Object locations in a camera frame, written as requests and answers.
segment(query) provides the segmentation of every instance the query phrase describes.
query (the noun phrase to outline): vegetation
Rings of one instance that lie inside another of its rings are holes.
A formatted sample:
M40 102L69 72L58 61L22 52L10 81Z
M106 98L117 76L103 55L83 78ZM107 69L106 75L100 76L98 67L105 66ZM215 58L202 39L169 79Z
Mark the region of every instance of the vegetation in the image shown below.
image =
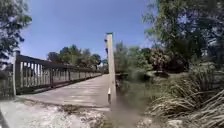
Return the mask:
M75 45L64 47L59 53L49 52L47 60L55 63L71 64L77 67L98 69L101 57L98 54L91 55L89 49L78 49Z
M24 39L20 31L31 22L28 7L23 0L0 1L0 67L6 64L13 50Z
M147 108L150 116L182 119L184 127L224 127L223 6L221 0L150 1L143 20L150 25L146 35L156 44L144 49L116 46L116 72L129 75L120 81L124 102ZM161 79L158 71L169 77ZM132 74L150 79L139 81Z

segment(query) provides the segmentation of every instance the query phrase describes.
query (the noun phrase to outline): ground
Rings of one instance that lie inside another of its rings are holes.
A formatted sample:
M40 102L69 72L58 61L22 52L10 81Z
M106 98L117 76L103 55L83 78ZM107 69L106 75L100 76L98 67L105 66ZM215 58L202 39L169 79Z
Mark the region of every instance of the ground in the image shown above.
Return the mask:
M94 110L79 110L77 114L61 111L59 106L32 102L1 102L1 113L9 128L91 128L102 114Z

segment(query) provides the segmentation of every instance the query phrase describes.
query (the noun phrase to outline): bridge railing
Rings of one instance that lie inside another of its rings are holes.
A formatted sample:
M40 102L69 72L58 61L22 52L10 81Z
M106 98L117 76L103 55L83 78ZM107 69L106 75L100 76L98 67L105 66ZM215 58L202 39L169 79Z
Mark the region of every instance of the bridge railing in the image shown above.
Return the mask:
M54 88L101 75L97 70L77 68L46 60L15 54L13 67L14 91L22 94L36 89Z

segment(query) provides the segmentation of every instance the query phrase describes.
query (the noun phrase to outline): bridge deck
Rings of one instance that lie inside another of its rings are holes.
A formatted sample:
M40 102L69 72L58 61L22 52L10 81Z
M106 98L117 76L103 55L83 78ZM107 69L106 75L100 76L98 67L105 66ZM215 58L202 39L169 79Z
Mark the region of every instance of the bridge deck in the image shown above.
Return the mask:
M50 91L20 95L19 98L37 102L85 107L107 107L109 75L103 75Z

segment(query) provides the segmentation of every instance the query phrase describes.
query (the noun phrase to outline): shrub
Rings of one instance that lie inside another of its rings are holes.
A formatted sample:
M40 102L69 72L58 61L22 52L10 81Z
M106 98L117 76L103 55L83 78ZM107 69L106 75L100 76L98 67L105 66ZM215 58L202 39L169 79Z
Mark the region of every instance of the shrub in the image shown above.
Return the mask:
M167 97L157 99L152 112L157 116L177 117L203 107L203 102L210 98L209 90L213 87L213 69L192 70L188 76L168 83Z

